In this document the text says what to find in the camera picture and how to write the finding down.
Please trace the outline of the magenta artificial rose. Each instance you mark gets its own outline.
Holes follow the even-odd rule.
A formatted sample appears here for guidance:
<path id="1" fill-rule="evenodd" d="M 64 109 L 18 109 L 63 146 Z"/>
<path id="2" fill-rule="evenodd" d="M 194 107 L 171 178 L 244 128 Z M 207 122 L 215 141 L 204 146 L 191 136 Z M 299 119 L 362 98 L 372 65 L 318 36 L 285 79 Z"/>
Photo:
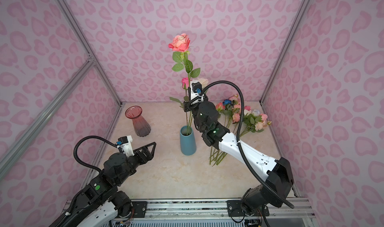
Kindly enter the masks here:
<path id="1" fill-rule="evenodd" d="M 180 104 L 180 107 L 184 111 L 185 111 L 185 106 L 186 106 L 185 104 L 189 100 L 189 92 L 188 92 L 189 84 L 190 84 L 189 78 L 183 78 L 182 79 L 182 89 L 185 91 L 185 96 L 183 97 L 183 101 L 176 99 L 176 98 L 173 98 L 173 97 L 169 97 L 169 99 L 171 101 Z M 192 127 L 191 127 L 191 114 L 189 114 L 188 112 L 186 112 L 186 121 L 187 121 L 186 122 L 187 125 L 186 125 L 185 130 L 182 130 L 182 135 L 189 136 L 192 133 Z"/>

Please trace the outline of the teal ceramic vase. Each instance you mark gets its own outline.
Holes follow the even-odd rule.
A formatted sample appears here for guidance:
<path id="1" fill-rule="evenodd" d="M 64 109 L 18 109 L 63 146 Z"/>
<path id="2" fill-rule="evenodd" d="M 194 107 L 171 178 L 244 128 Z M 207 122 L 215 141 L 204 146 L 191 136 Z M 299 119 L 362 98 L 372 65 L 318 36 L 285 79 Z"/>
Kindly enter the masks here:
<path id="1" fill-rule="evenodd" d="M 193 155 L 197 150 L 194 132 L 189 126 L 184 126 L 180 130 L 180 147 L 186 156 Z"/>

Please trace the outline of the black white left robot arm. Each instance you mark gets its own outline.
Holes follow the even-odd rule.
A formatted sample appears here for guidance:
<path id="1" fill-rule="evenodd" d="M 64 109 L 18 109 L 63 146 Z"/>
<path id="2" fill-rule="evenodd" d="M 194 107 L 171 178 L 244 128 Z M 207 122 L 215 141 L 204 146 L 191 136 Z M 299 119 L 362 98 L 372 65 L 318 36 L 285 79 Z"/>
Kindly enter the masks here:
<path id="1" fill-rule="evenodd" d="M 75 194 L 69 207 L 51 224 L 52 227 L 101 227 L 116 217 L 132 218 L 135 205 L 118 188 L 137 168 L 151 161 L 157 144 L 135 149 L 128 157 L 121 151 L 104 162 L 104 168 L 82 190 Z"/>

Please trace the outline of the coral pink artificial rose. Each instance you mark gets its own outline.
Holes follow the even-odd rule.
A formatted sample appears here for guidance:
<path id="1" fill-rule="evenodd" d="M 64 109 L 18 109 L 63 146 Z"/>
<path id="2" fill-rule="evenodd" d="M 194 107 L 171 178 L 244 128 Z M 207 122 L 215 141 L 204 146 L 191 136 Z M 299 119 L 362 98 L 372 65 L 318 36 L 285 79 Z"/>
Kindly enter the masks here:
<path id="1" fill-rule="evenodd" d="M 172 50 L 172 59 L 175 65 L 172 67 L 174 72 L 185 71 L 187 77 L 182 79 L 182 89 L 185 91 L 185 102 L 189 100 L 188 87 L 192 78 L 200 75 L 200 68 L 194 69 L 192 61 L 189 60 L 190 55 L 190 37 L 186 33 L 176 35 L 168 47 Z"/>

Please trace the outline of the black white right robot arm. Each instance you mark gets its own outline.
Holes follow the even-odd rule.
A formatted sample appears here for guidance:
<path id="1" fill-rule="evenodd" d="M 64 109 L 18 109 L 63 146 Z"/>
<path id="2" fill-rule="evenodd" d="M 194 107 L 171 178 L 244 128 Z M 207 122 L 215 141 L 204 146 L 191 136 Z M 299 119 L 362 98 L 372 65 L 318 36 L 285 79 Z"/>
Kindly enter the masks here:
<path id="1" fill-rule="evenodd" d="M 218 121 L 219 113 L 207 98 L 187 98 L 183 105 L 185 112 L 192 113 L 195 128 L 202 134 L 205 144 L 245 164 L 259 181 L 257 187 L 248 189 L 241 198 L 240 208 L 245 215 L 261 211 L 267 204 L 294 209 L 294 204 L 287 199 L 294 184 L 287 159 L 269 157 L 241 141 Z"/>

